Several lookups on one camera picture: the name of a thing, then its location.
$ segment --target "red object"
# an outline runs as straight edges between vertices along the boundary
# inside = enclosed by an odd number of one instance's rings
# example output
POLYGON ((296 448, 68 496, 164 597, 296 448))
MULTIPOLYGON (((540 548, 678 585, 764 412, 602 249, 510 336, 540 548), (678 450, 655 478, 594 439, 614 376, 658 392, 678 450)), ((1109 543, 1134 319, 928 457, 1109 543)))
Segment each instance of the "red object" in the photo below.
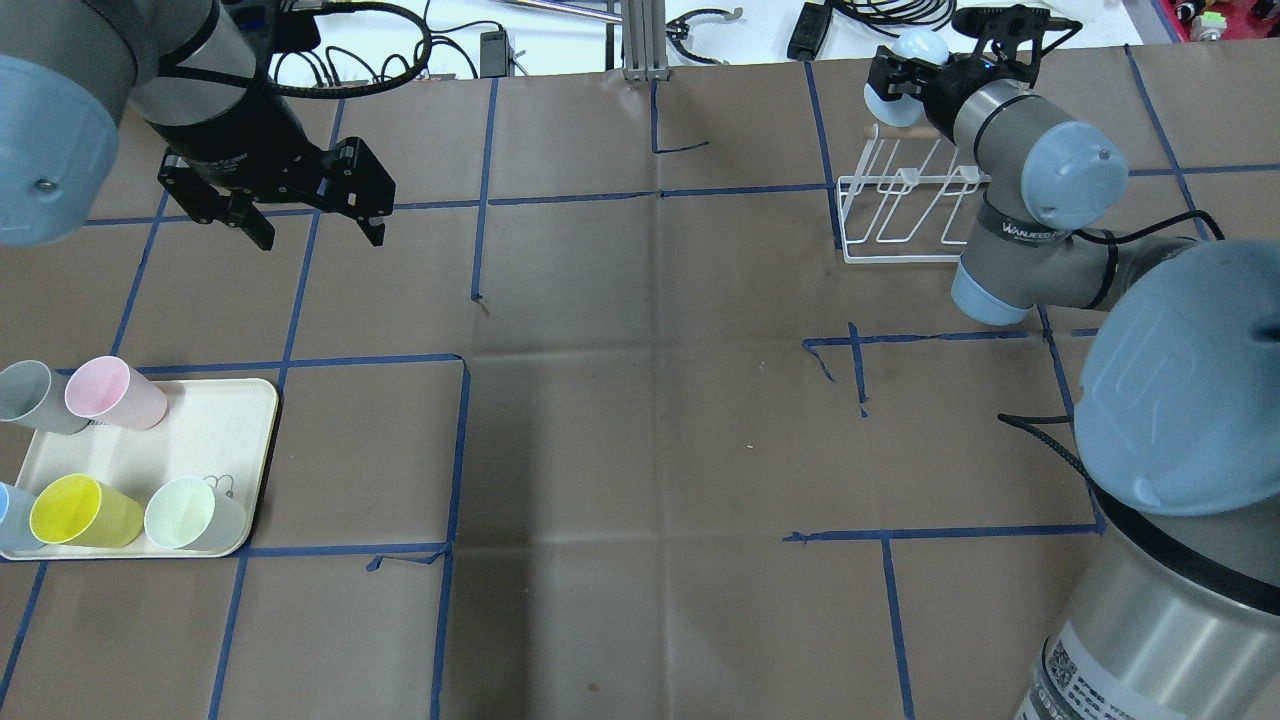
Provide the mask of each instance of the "red object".
MULTIPOLYGON (((1249 14, 1253 9, 1254 0, 1219 0, 1213 3, 1204 12, 1217 13, 1226 18, 1226 33, 1222 35, 1222 40, 1257 40, 1266 37, 1271 26, 1276 23, 1280 18, 1272 18, 1270 20, 1260 20, 1249 14)), ((1188 29, 1190 24, 1183 24, 1178 19, 1178 14, 1174 12, 1174 6, 1179 4, 1179 0, 1158 0, 1160 9, 1165 12, 1165 17, 1169 18, 1169 24, 1175 31, 1178 31, 1178 37, 1183 42, 1190 40, 1188 29)))

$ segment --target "power adapter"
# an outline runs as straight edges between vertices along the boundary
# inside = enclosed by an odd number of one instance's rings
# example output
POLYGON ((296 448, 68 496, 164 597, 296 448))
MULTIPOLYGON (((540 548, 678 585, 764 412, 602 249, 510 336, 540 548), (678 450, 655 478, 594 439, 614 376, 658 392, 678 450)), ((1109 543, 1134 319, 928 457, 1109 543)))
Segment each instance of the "power adapter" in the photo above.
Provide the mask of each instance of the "power adapter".
POLYGON ((791 42, 787 44, 787 58, 808 63, 818 56, 823 41, 827 40, 827 29, 831 27, 831 5, 805 3, 796 20, 796 28, 791 31, 791 42))
POLYGON ((480 77, 511 76, 511 38, 506 29, 480 33, 480 77))

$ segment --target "metal rod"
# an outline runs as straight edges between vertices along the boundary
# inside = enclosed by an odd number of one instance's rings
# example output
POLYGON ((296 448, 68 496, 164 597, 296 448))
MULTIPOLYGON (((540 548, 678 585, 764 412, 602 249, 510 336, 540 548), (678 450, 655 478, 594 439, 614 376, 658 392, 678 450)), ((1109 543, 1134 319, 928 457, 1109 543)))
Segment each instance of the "metal rod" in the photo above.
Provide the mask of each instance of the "metal rod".
POLYGON ((580 8, 577 5, 567 5, 564 3, 553 3, 552 0, 495 0, 498 3, 507 3, 508 5, 524 5, 525 8, 536 8, 539 10, 552 10, 553 13, 564 13, 566 15, 577 15, 580 18, 588 18, 593 20, 599 20, 608 24, 622 24, 622 15, 616 13, 605 13, 604 10, 593 10, 591 8, 580 8))

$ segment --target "qr code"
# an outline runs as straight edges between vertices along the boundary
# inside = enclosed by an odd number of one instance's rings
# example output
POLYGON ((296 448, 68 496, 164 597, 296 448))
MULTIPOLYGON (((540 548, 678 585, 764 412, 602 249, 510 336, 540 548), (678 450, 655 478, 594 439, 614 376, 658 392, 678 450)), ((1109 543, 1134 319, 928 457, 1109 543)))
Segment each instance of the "qr code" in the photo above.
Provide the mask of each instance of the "qr code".
POLYGON ((1052 655, 1048 656, 1048 671, 1053 675, 1053 684, 1066 689, 1071 684, 1071 678, 1075 678, 1075 662, 1071 662, 1071 656, 1062 647, 1062 641, 1057 641, 1052 655))

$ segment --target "gray cup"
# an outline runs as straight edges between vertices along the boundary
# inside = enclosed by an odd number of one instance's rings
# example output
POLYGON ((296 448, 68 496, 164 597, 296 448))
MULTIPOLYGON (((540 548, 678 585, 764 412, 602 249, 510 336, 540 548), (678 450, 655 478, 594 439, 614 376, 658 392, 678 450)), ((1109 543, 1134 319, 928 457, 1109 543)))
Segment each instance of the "gray cup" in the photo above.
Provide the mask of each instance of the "gray cup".
POLYGON ((40 360, 23 360, 0 370, 0 421, 69 436, 84 429, 86 418, 67 409, 67 378, 40 360))

